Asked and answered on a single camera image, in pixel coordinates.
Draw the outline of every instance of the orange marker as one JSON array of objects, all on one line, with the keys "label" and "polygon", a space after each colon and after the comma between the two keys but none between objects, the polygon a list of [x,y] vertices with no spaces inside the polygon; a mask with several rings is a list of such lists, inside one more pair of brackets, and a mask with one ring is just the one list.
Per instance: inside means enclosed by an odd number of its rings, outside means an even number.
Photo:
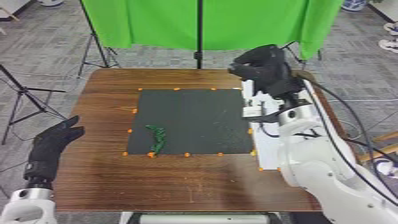
[{"label": "orange marker", "polygon": [[155,158],[155,152],[149,152],[146,155],[151,159]]}]

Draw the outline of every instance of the wooden tabletop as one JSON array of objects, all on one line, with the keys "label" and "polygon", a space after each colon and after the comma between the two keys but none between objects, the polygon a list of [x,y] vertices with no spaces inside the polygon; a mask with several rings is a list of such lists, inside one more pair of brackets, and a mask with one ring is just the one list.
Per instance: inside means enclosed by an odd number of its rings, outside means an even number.
[{"label": "wooden tabletop", "polygon": [[[102,69],[75,106],[86,136],[62,154],[55,182],[61,211],[318,211],[301,188],[277,171],[258,170],[249,154],[123,156],[144,89],[231,89],[226,70]],[[336,122],[336,116],[320,96]]]}]

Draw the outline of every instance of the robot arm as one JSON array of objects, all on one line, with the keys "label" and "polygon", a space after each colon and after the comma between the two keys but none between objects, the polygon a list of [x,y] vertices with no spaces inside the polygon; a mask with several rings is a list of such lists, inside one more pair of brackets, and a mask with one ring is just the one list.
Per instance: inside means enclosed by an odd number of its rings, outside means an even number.
[{"label": "robot arm", "polygon": [[84,127],[73,128],[77,123],[78,117],[73,117],[36,136],[23,175],[27,188],[13,193],[0,224],[57,224],[52,182],[57,176],[61,153],[68,144],[84,135]]},{"label": "robot arm", "polygon": [[[283,50],[276,45],[256,48],[238,57],[229,72],[242,80],[254,81],[254,95],[261,91],[285,101],[276,113],[247,120],[279,122],[279,166],[290,186],[302,187],[317,197],[332,223],[398,223],[398,207],[370,184],[395,202],[398,200],[380,180],[356,163],[350,146],[322,120],[315,98],[309,101],[299,98],[299,92],[309,92],[308,83],[292,76]],[[315,130],[317,135],[302,134]]]}]

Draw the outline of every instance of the black mat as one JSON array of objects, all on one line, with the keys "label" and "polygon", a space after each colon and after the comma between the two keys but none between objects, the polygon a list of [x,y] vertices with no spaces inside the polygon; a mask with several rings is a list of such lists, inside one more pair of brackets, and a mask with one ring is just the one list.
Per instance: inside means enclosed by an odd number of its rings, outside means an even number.
[{"label": "black mat", "polygon": [[144,90],[128,140],[128,153],[146,154],[155,143],[146,125],[165,128],[160,154],[249,153],[253,139],[242,120],[240,90]]}]

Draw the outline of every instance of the green object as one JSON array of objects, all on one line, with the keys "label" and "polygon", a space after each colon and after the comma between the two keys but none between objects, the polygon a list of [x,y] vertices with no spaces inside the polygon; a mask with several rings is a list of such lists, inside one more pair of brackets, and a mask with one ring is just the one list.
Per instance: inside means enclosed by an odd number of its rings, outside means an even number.
[{"label": "green object", "polygon": [[[205,50],[301,42],[302,59],[324,45],[343,0],[205,0]],[[196,49],[197,0],[84,0],[107,47]]]},{"label": "green object", "polygon": [[153,131],[155,144],[151,147],[151,151],[155,155],[158,155],[160,150],[165,146],[165,129],[158,128],[155,125],[146,125],[146,128]]}]

